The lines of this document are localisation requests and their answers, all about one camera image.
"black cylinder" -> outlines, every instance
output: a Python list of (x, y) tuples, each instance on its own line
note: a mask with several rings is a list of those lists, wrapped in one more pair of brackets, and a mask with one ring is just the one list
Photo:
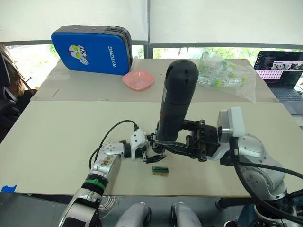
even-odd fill
[(198, 81), (189, 60), (172, 62), (166, 72), (156, 140), (176, 141)]

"floor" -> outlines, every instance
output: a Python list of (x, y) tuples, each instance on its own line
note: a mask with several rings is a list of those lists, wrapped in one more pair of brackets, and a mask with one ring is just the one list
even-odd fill
[[(102, 219), (103, 227), (114, 227), (118, 218), (131, 205), (145, 202), (152, 209), (150, 227), (169, 227), (170, 207), (184, 202), (199, 217), (202, 225), (222, 227), (224, 222), (237, 216), (241, 207), (218, 210), (218, 198), (203, 197), (118, 197), (113, 211)], [(66, 204), (46, 201), (22, 194), (0, 193), (0, 227), (57, 227)]]

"chair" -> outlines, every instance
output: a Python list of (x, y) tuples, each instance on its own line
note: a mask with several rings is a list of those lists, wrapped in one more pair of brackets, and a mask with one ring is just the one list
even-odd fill
[(7, 89), (9, 85), (9, 73), (0, 52), (0, 127), (7, 132), (20, 116), (20, 111), (15, 107), (17, 99)]

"clear plastic bag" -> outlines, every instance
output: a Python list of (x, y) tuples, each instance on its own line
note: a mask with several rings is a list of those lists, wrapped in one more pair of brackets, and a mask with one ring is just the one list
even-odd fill
[(239, 66), (213, 52), (203, 52), (200, 59), (192, 59), (199, 69), (198, 84), (227, 92), (256, 102), (256, 71)]

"table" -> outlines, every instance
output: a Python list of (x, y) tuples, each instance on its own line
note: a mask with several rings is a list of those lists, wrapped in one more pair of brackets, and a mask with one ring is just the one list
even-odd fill
[[(285, 168), (302, 172), (303, 134), (279, 103), (191, 103), (186, 119), (205, 119), (216, 126), (220, 109), (242, 107), (246, 132), (256, 135)], [(15, 192), (74, 194), (89, 171), (88, 160), (107, 130), (120, 120), (134, 120), (151, 133), (159, 118), (156, 102), (32, 101), (0, 144), (0, 188)], [(132, 124), (110, 133), (106, 141), (129, 140)], [(178, 140), (184, 142), (186, 131)], [(152, 166), (169, 167), (169, 175), (153, 176)], [(285, 179), (289, 192), (301, 189), (295, 177)], [(231, 166), (200, 163), (167, 152), (155, 164), (122, 161), (113, 195), (245, 196)]]
[[(174, 60), (176, 59), (134, 59), (131, 70), (143, 69), (155, 76), (155, 83), (140, 92), (128, 88), (120, 75), (72, 71), (60, 60), (31, 100), (160, 102), (165, 73)], [(227, 60), (241, 66), (251, 66), (247, 59)], [(279, 102), (260, 77), (257, 77), (256, 82), (256, 101)], [(248, 102), (248, 100), (215, 88), (198, 85), (192, 102)]]

